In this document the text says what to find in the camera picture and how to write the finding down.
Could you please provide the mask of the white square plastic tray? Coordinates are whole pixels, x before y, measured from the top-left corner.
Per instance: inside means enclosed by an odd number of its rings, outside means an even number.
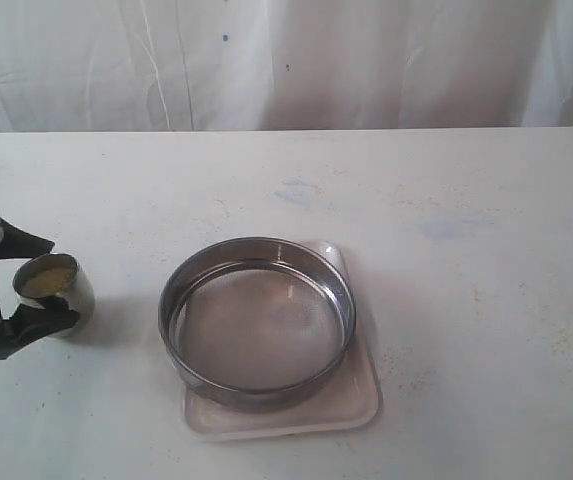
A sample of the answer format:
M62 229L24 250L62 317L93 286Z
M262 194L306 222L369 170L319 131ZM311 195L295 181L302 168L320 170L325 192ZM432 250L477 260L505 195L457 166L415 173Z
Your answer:
M178 318L180 344L199 372L254 389L305 380L333 358L342 339L333 288L310 268L226 273L198 287ZM327 382L275 407L233 407L192 390L187 427L207 441L348 430L379 408L375 370L362 326Z

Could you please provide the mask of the stainless steel cup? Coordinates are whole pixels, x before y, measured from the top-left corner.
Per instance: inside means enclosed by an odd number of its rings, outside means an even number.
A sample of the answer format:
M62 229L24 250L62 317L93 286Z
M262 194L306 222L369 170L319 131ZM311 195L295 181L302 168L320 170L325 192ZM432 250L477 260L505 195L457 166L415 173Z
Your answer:
M75 257L66 253L49 253L29 260L14 275L13 289L21 302L21 298L26 297L21 293L25 282L37 272L53 267L64 267L75 272L74 280L69 287L64 292L55 295L67 300L70 307L80 313L80 320L73 328L51 335L54 338L65 338L82 329L92 317L95 309L95 294L92 285Z

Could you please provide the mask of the white backdrop curtain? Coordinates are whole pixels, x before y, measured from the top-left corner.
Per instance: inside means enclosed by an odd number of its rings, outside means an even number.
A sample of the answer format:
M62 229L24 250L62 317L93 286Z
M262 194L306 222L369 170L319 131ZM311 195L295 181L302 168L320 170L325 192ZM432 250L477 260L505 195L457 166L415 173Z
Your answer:
M0 132L573 123L573 1L0 1Z

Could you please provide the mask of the round steel mesh sieve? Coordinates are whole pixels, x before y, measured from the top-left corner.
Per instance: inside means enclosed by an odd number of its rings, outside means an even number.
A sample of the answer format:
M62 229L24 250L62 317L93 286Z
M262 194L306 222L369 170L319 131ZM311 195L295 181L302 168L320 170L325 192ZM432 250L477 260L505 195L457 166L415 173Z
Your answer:
M357 313L346 275L322 254L243 237L210 245L173 271L158 329L188 390L234 410L274 411L328 383Z

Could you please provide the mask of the yellow grain mixture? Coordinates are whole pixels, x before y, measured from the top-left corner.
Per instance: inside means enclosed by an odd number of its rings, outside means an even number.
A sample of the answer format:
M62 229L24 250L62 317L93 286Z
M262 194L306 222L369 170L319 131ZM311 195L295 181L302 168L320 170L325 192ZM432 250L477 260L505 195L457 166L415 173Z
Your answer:
M74 280L75 272L64 267L53 267L37 272L22 287L26 297L55 296L64 292Z

